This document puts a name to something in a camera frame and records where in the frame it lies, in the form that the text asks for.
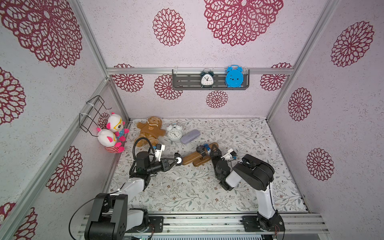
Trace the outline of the black digital watch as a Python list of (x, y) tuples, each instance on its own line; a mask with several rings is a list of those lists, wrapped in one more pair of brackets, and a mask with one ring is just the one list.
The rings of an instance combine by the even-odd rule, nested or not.
[(177, 165), (177, 166), (181, 166), (181, 165), (183, 164), (183, 159), (182, 159), (182, 157), (176, 157), (176, 160), (177, 160), (177, 162), (176, 162), (176, 165)]
[(206, 156), (205, 146), (200, 145), (196, 148), (196, 151), (204, 158)]

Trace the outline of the blue strap watch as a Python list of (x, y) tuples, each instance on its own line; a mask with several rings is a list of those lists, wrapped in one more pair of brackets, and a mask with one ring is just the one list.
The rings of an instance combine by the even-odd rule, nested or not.
[(211, 153), (211, 148), (209, 147), (209, 145), (208, 144), (204, 144), (204, 147), (207, 150), (207, 153), (210, 154)]

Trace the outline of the wooden watch stand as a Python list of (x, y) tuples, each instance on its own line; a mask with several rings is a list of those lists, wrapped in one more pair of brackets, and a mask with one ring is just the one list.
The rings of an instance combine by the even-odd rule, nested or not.
[[(212, 149), (212, 147), (219, 147), (219, 144), (218, 143), (211, 143), (209, 144), (209, 147)], [(188, 156), (186, 157), (183, 157), (183, 164), (182, 165), (188, 165), (188, 164), (193, 164), (195, 167), (198, 167), (198, 166), (201, 166), (207, 162), (209, 162), (211, 160), (211, 157), (210, 157), (210, 154), (207, 153), (207, 150), (205, 149), (206, 151), (206, 156), (204, 158), (202, 158), (202, 156), (197, 152), (193, 152), (191, 154), (189, 154)]]

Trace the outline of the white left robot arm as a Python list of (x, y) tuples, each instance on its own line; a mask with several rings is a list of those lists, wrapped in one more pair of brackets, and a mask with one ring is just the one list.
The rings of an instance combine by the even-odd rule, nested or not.
[(180, 166), (183, 159), (179, 153), (173, 158), (150, 161), (150, 153), (136, 155), (136, 170), (116, 193), (100, 193), (93, 199), (93, 205), (86, 225), (86, 240), (122, 240), (126, 231), (155, 231), (146, 209), (128, 209), (128, 203), (150, 183), (151, 176), (167, 172)]

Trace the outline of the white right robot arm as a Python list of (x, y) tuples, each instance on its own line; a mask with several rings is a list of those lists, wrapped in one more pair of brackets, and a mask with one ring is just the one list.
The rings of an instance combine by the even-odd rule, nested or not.
[(245, 181), (256, 190), (258, 212), (256, 216), (243, 216), (241, 223), (246, 232), (284, 232), (284, 220), (275, 209), (272, 185), (274, 168), (256, 157), (246, 154), (232, 169), (222, 156), (222, 152), (212, 147), (210, 152), (215, 176), (226, 191), (231, 191), (240, 181)]

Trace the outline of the grey fabric case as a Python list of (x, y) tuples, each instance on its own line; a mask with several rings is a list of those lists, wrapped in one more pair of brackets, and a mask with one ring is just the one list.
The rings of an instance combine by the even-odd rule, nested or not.
[(186, 145), (201, 135), (199, 130), (191, 130), (181, 138), (181, 143)]

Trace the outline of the white twin-bell alarm clock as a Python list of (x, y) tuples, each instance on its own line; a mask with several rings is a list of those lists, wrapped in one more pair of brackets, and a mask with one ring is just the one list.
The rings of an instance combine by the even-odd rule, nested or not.
[(179, 142), (183, 136), (183, 127), (178, 124), (167, 126), (167, 137), (173, 142)]

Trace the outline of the brown teddy bear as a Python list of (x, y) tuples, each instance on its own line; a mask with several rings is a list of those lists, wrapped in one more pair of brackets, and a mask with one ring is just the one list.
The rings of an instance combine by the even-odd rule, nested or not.
[(162, 120), (158, 117), (150, 117), (146, 123), (137, 123), (137, 128), (141, 131), (136, 141), (139, 138), (147, 138), (152, 146), (156, 146), (159, 143), (158, 138), (166, 134), (166, 131), (162, 129)]

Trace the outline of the white pink plush upper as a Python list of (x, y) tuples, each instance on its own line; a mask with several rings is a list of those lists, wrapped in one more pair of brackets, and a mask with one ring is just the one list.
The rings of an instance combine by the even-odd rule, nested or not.
[(125, 142), (125, 135), (129, 133), (129, 129), (125, 128), (125, 124), (120, 115), (112, 113), (108, 118), (106, 127), (115, 134), (119, 141)]

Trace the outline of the white pink plush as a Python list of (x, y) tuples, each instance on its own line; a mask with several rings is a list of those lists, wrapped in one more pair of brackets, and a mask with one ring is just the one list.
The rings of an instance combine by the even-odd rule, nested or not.
[(125, 142), (125, 135), (129, 133), (129, 129), (125, 128), (125, 124), (120, 115), (112, 113), (108, 118), (106, 127), (115, 134), (119, 141)]
[(121, 142), (118, 142), (117, 136), (108, 129), (97, 128), (97, 138), (101, 145), (103, 145), (109, 153), (122, 153), (125, 148)]

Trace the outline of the white pink plush lower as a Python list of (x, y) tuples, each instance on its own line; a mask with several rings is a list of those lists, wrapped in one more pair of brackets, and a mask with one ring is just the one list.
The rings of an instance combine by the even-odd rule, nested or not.
[(108, 129), (97, 128), (97, 138), (101, 145), (103, 145), (109, 153), (122, 153), (125, 148), (121, 142), (118, 142), (117, 136)]

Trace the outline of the dark green alarm clock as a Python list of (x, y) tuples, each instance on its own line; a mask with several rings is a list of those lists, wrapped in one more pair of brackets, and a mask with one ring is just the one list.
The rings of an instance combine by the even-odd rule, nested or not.
[(201, 88), (212, 88), (214, 86), (215, 79), (213, 72), (202, 72), (201, 73)]

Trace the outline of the blue alarm clock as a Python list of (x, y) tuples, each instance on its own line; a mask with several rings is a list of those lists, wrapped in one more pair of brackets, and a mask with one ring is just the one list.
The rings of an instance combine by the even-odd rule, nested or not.
[(228, 88), (240, 88), (243, 84), (243, 69), (238, 65), (232, 65), (227, 68), (225, 84)]

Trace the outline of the grey wall shelf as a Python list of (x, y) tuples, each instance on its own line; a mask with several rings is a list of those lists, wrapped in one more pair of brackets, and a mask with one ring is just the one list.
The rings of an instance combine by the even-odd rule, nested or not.
[[(211, 87), (202, 87), (201, 81), (203, 74), (213, 74), (213, 85)], [(244, 80), (240, 87), (229, 88), (226, 84), (227, 72), (215, 73), (214, 71), (198, 71), (197, 73), (183, 73), (176, 70), (172, 71), (172, 85), (174, 90), (246, 90), (250, 86), (250, 70), (243, 71)]]

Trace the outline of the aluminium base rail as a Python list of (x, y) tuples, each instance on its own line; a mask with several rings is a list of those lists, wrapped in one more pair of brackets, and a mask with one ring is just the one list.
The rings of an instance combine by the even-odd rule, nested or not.
[(149, 222), (156, 237), (193, 235), (272, 235), (283, 239), (288, 235), (326, 235), (329, 233), (320, 214), (281, 213), (278, 223), (269, 231), (263, 230), (255, 212), (223, 213), (153, 213)]

